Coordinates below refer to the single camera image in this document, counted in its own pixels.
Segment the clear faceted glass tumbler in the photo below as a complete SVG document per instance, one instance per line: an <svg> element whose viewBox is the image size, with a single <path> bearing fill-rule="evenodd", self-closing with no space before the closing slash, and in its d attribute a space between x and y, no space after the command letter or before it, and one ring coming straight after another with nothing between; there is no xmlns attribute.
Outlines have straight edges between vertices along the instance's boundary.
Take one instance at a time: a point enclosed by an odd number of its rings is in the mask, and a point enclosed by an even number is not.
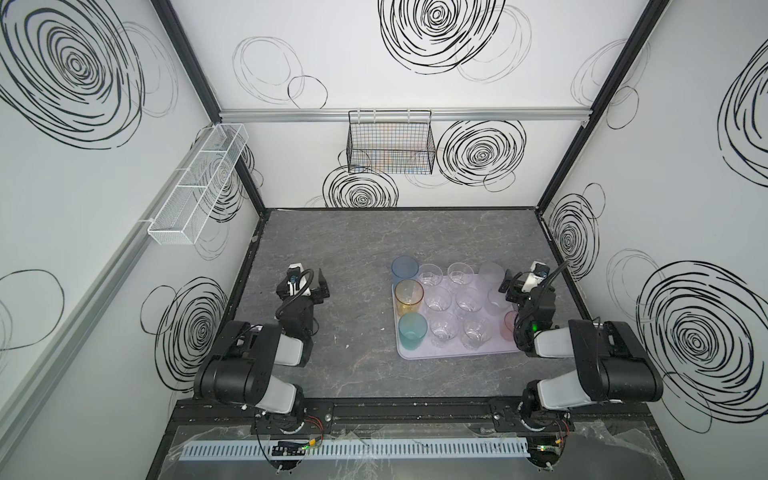
<svg viewBox="0 0 768 480"><path fill-rule="evenodd" d="M432 286L425 291L424 304L430 311L447 311L452 307L453 296L451 292L445 288Z"/></svg>

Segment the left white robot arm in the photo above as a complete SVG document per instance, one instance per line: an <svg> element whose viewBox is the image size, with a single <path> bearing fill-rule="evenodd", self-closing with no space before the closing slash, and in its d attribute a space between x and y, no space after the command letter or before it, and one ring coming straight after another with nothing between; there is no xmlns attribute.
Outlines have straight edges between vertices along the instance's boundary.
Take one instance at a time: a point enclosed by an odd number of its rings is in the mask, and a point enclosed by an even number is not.
<svg viewBox="0 0 768 480"><path fill-rule="evenodd" d="M282 303L274 323L230 321L222 328L195 375L196 399L253 407L291 427L302 425L302 388L278 379L273 370L304 367L310 359L319 329L314 307L330 297L326 279L320 276L312 288L313 278L311 269L286 275L276 289Z"/></svg>

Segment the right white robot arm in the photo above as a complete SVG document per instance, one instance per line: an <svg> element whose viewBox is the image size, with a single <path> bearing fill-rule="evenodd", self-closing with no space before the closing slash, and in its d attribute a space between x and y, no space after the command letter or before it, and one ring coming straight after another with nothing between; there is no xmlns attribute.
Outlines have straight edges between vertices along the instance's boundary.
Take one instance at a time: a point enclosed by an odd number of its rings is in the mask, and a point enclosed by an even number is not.
<svg viewBox="0 0 768 480"><path fill-rule="evenodd" d="M517 349L529 357L572 359L575 369L526 385L518 415L532 430L557 412L605 403L636 404L662 398L662 376L625 322L570 320L553 323L556 292L552 281L564 269L551 271L536 262L531 269L506 271L497 287L517 306L505 328Z"/></svg>

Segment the clear glass front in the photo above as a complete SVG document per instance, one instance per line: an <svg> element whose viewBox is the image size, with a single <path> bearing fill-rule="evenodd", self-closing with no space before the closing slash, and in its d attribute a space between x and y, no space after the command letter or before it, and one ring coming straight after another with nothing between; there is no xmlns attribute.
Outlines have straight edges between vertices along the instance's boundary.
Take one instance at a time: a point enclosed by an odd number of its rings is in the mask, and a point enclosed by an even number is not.
<svg viewBox="0 0 768 480"><path fill-rule="evenodd" d="M450 311L433 312L428 326L431 342L437 348L445 348L458 334L458 320Z"/></svg>

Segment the amber translucent cup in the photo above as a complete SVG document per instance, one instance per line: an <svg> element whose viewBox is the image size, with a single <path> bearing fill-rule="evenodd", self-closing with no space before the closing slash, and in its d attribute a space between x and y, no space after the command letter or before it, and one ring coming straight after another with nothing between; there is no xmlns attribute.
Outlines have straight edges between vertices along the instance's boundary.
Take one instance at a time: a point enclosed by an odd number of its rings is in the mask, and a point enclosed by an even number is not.
<svg viewBox="0 0 768 480"><path fill-rule="evenodd" d="M398 317L420 310L424 298L424 288L413 279L400 281L394 287L395 310Z"/></svg>

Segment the lilac plastic tray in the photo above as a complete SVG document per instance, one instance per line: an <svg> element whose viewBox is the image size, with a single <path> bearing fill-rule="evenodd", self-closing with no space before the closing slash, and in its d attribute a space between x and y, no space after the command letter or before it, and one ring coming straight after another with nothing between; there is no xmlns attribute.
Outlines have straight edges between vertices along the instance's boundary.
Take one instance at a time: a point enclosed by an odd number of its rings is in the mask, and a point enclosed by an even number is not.
<svg viewBox="0 0 768 480"><path fill-rule="evenodd" d="M394 288L392 289L392 304L394 307L394 329L395 329L396 349L398 354L403 359L412 360L412 361L431 360L431 359L459 358L459 357L469 357L469 356L479 356L479 355L508 354L508 353L517 353L519 351L516 348L514 343L506 341L501 336L500 325L504 315L499 317L492 317L485 312L484 303L486 300L487 293L489 291L484 292L478 289L476 275L473 283L468 287L464 287L461 289L453 289L449 285L449 280L447 278L447 275L444 276L444 279L439 286L450 291L453 296L452 307L447 311L450 311L451 313L453 313L456 319L458 320L458 334L445 348L437 348L431 342L430 330L428 326L427 334L422 344L416 350L413 350L413 351L404 349L400 344L400 341L398 338L398 320L401 317L397 316L397 313L395 310ZM417 313L422 314L426 318L428 323L428 318L433 312L434 311L430 311L427 308L427 306L424 304L424 298L423 298L421 308ZM473 314L484 315L487 318L489 318L494 327L494 335L493 335L493 338L480 349L467 350L464 348L464 346L460 341L461 334L462 334L461 320L464 317L468 315L473 315Z"/></svg>

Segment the teal translucent cup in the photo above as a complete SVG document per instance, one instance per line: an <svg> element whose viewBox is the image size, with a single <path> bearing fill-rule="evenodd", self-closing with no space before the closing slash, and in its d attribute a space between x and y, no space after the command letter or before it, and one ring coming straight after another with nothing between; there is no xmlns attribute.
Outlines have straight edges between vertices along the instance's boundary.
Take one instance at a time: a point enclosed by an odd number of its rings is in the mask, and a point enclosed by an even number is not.
<svg viewBox="0 0 768 480"><path fill-rule="evenodd" d="M398 320L398 338L406 350L416 350L426 337L427 330L427 320L420 313L409 312Z"/></svg>

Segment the pink translucent cup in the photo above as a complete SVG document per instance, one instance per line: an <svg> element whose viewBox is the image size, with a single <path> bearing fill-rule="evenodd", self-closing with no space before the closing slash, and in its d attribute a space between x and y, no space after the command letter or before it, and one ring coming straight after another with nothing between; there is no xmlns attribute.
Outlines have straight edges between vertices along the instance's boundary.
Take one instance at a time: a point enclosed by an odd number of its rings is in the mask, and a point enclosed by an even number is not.
<svg viewBox="0 0 768 480"><path fill-rule="evenodd" d="M516 324L517 318L518 318L518 311L510 310L504 315L501 321L500 333L502 338L508 342L512 342L512 343L515 342L514 330L515 330L515 324Z"/></svg>

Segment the blue translucent tall cup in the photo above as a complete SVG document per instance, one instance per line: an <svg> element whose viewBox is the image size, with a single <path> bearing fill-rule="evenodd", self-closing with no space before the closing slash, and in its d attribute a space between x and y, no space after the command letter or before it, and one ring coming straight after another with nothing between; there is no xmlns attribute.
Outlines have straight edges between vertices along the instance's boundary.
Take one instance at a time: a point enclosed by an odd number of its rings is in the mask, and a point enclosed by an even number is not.
<svg viewBox="0 0 768 480"><path fill-rule="evenodd" d="M395 258L390 267L392 283L397 285L403 280L416 278L419 268L419 262L411 256L404 255Z"/></svg>

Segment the clear dimpled glass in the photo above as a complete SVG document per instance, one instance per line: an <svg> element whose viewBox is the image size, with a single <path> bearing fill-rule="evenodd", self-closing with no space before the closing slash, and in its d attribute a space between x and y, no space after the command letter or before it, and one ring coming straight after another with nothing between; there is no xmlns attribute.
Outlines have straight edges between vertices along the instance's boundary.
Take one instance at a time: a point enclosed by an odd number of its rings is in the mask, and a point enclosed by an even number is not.
<svg viewBox="0 0 768 480"><path fill-rule="evenodd" d="M447 269L447 278L453 289L461 289L473 283L475 272L467 263L454 262Z"/></svg>

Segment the frosted white cup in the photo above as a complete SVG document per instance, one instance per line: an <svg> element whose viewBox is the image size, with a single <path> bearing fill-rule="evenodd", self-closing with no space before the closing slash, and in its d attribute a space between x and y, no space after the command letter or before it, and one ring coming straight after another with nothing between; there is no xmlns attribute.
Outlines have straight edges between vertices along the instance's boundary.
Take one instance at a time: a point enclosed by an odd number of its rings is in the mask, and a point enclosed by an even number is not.
<svg viewBox="0 0 768 480"><path fill-rule="evenodd" d="M495 262L484 262L477 274L478 289L484 292L497 291L505 278L505 269Z"/></svg>

